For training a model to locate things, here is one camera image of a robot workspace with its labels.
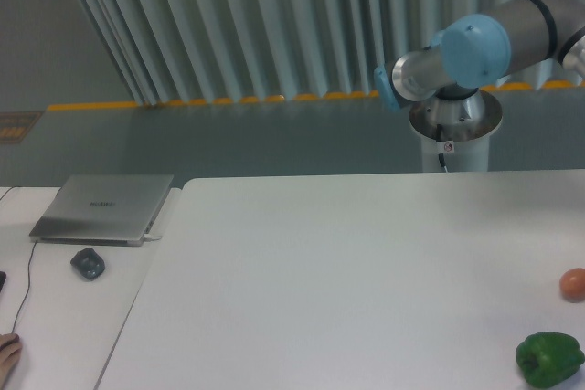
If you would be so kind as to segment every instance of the laptop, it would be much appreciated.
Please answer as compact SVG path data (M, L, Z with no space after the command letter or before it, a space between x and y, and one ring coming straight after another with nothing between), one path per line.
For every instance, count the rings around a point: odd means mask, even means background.
M33 240L140 246L172 175L72 175L30 232Z

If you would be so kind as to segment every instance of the human hand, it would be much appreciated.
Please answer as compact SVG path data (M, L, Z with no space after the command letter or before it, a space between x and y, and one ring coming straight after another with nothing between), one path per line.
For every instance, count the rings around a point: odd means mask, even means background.
M18 363L22 353L22 343L15 333L0 335L0 389L4 387L6 377Z

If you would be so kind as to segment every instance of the finger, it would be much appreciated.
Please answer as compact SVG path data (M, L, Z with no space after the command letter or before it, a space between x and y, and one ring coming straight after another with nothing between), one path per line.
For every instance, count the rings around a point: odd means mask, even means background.
M8 344L18 341L18 335L15 333L8 333L0 335L0 350L4 349Z
M20 349L22 349L21 342L8 344L4 349L0 351L0 364L3 364L4 361L6 361L10 355L12 355L14 352L19 351Z
M0 365L0 371L3 374L8 374L8 372L10 372L10 370L15 366L15 364L18 363L18 360L20 360L21 354L22 350L14 352L12 355L10 355L6 359L6 361L4 361L2 365Z

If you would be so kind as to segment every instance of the laptop logo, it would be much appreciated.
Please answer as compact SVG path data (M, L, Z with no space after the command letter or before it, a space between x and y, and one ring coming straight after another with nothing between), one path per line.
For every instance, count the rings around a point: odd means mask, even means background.
M114 207L116 204L113 201L91 201L90 206Z

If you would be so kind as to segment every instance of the warning label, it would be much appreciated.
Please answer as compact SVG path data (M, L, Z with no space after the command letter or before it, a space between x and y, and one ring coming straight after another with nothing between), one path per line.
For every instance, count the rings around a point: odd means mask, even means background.
M0 144L20 143L42 114L42 111L0 113Z

